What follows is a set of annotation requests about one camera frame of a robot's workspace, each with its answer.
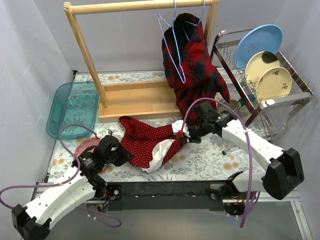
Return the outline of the red polka dot cloth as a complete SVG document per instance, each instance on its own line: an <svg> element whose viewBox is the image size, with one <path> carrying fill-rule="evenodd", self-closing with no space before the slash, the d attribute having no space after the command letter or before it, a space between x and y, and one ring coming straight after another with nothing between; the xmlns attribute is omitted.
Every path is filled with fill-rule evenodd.
<svg viewBox="0 0 320 240"><path fill-rule="evenodd" d="M129 163L148 174L157 171L183 148L171 124L153 127L130 116L120 117L119 122L125 129L120 143L133 155Z"/></svg>

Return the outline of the red plaid skirt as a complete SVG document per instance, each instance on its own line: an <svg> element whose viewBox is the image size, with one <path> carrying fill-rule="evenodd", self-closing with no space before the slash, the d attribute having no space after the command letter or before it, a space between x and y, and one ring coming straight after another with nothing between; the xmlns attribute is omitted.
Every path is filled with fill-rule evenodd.
<svg viewBox="0 0 320 240"><path fill-rule="evenodd" d="M174 90L176 105L183 116L191 121L197 118L190 105L197 99L214 98L216 93L230 102L230 94L225 80L217 68L212 65L207 48L207 41L200 20L191 13L179 14L174 21L174 31L178 42L181 65L186 76L182 84L169 57L164 40L162 40L162 55L164 73L170 88ZM164 32L171 50L173 36L171 30ZM175 45L175 60L178 55Z"/></svg>

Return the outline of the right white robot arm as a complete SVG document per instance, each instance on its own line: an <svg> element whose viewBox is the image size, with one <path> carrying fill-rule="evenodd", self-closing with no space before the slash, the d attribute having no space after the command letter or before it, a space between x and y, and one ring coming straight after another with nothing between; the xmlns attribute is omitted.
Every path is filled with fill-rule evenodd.
<svg viewBox="0 0 320 240"><path fill-rule="evenodd" d="M231 175L215 193L237 199L245 192L266 192L282 200L305 177L300 154L293 148L285 150L263 139L243 126L240 119L229 111L218 113L208 101L194 108L194 122L173 124L172 129L182 138L182 143L200 143L202 137L213 134L235 144L256 160L262 172L239 171Z"/></svg>

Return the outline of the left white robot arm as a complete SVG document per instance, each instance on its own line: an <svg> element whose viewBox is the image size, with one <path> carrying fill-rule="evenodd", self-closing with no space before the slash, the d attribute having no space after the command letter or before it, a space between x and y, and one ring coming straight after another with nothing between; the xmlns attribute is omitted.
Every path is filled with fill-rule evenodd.
<svg viewBox="0 0 320 240"><path fill-rule="evenodd" d="M14 228L24 240L44 240L59 220L83 202L106 199L110 194L108 184L99 174L107 165L120 167L133 157L112 135L84 140L76 148L71 166L54 186L12 209Z"/></svg>

